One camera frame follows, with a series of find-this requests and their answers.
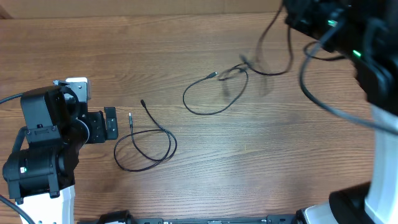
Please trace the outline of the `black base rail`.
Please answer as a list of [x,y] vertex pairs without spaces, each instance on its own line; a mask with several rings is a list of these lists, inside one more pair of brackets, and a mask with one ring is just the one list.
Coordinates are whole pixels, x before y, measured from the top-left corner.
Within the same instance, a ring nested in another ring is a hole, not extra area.
[[121,210],[102,214],[98,219],[82,219],[77,224],[293,224],[297,221],[296,215],[267,215],[266,217],[243,218],[134,218],[129,210]]

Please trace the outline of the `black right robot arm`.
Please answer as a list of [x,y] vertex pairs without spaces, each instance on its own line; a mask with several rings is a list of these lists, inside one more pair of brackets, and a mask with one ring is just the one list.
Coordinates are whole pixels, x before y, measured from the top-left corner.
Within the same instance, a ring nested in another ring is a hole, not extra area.
[[361,119],[304,95],[327,112],[372,128],[371,181],[332,192],[328,201],[300,209],[296,223],[397,222],[397,1],[284,1],[286,24],[313,39],[300,67],[303,75],[320,49],[339,52],[356,69],[371,104],[372,120]]

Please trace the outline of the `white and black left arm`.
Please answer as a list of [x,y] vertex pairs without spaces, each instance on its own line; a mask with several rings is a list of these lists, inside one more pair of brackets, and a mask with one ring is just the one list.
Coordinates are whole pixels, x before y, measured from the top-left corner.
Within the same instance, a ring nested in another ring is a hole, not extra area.
[[23,223],[73,223],[74,170],[85,144],[118,138],[116,109],[89,112],[69,86],[21,93],[25,126],[3,165],[9,198]]

